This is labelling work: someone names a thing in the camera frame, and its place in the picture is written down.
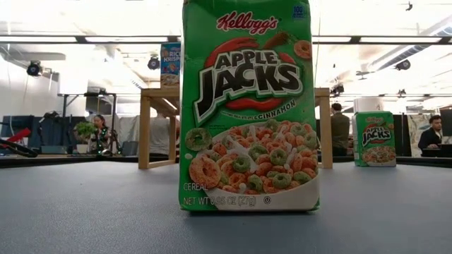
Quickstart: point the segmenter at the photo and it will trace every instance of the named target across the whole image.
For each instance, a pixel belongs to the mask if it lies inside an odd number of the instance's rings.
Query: potted plant
[[[80,123],[77,123],[76,127],[74,128],[74,131],[76,132],[76,138],[78,141],[81,142],[81,144],[77,144],[77,151],[78,153],[87,153],[88,152],[88,142],[90,140],[91,134],[95,133],[96,127],[93,123],[83,121]]]

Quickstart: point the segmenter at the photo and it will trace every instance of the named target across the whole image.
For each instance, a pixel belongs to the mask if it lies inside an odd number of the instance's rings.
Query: cereal box
[[[160,50],[160,87],[179,89],[179,71],[181,65],[181,44],[171,42],[162,44]]]
[[[396,142],[391,112],[358,112],[352,118],[352,127],[355,165],[361,167],[396,165]]]
[[[319,206],[307,0],[184,4],[185,210]]]

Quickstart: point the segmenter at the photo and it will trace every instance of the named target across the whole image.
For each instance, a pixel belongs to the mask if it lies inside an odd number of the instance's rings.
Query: green cereal ring
[[[290,185],[290,181],[292,180],[292,177],[290,177],[289,174],[286,173],[279,173],[275,177],[273,177],[273,186],[276,188],[287,188]]]
[[[248,155],[254,161],[256,161],[256,159],[257,159],[257,157],[259,157],[259,155],[263,155],[263,154],[266,154],[266,153],[268,153],[267,149],[263,145],[259,145],[259,144],[253,145],[248,151]]]
[[[275,177],[277,174],[279,174],[280,172],[278,172],[278,171],[269,171],[268,173],[267,173],[267,177],[268,178],[272,178],[272,177]]]
[[[301,152],[302,150],[308,149],[306,145],[299,145],[297,146],[297,152]]]
[[[309,182],[310,180],[312,180],[312,178],[308,174],[304,173],[303,171],[298,171],[298,172],[294,173],[294,180],[296,180],[300,184],[305,184],[305,183]]]
[[[232,147],[234,147],[234,144],[232,144],[232,142],[229,141],[229,138],[227,138],[228,136],[231,137],[232,140],[235,140],[234,136],[226,135],[224,138],[221,139],[221,144],[224,145],[229,150],[232,149]]]
[[[214,162],[217,162],[221,158],[221,155],[217,152],[212,152],[212,154],[209,155],[209,158],[211,158]]]
[[[229,177],[227,177],[227,174],[225,172],[223,172],[223,171],[221,171],[220,182],[225,184],[225,185],[229,185]]]
[[[246,138],[246,137],[248,137],[248,133],[249,133],[249,126],[243,127],[243,129],[242,129],[242,136],[244,138]]]
[[[276,131],[280,124],[275,119],[269,119],[265,123],[265,127],[271,129],[272,131]]]
[[[317,146],[317,134],[315,132],[307,133],[304,136],[304,144],[311,150],[316,149],[316,146]]]
[[[201,151],[209,148],[212,136],[204,128],[192,128],[185,135],[185,145],[192,151]]]
[[[270,153],[270,161],[273,165],[276,166],[284,166],[285,161],[287,160],[287,153],[281,149],[277,148],[271,151]]]
[[[244,155],[240,155],[234,159],[232,162],[232,167],[235,171],[239,173],[245,173],[249,170],[251,163],[249,162],[249,158]]]
[[[259,176],[250,175],[250,177],[248,178],[248,185],[252,190],[262,191],[263,182]]]
[[[308,130],[304,128],[300,123],[296,123],[290,127],[290,132],[295,136],[301,135],[305,136],[308,133]]]

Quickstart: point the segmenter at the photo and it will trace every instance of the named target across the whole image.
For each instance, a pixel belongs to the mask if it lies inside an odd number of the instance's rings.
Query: man
[[[179,121],[176,119],[176,133],[179,133]],[[151,162],[169,159],[170,154],[170,119],[157,113],[157,117],[150,119],[150,147]]]
[[[333,156],[347,156],[348,136],[350,134],[350,118],[342,113],[339,103],[331,105],[331,135],[333,145]]]
[[[441,144],[441,139],[443,138],[441,134],[441,117],[438,115],[432,116],[429,119],[429,123],[431,127],[422,133],[417,144],[418,148],[422,150],[422,156],[426,156],[424,149],[439,149],[438,144]]]

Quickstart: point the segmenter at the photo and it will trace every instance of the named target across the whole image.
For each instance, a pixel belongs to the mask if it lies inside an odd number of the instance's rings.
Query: person
[[[342,114],[342,105],[331,105],[331,137],[333,156],[347,156],[348,136],[350,133],[350,118]]]
[[[97,130],[91,135],[90,151],[99,152],[109,150],[110,137],[112,134],[105,124],[104,116],[101,114],[95,115],[93,117],[93,123]]]
[[[176,119],[176,132],[179,132],[179,122]],[[170,120],[163,114],[157,113],[150,119],[150,147],[151,162],[168,160],[170,154]]]
[[[441,139],[443,138],[441,134],[441,117],[438,115],[432,116],[429,119],[430,128],[425,130],[421,134],[418,148],[422,150],[422,156],[425,156],[424,149],[439,149],[438,144],[441,144]]]

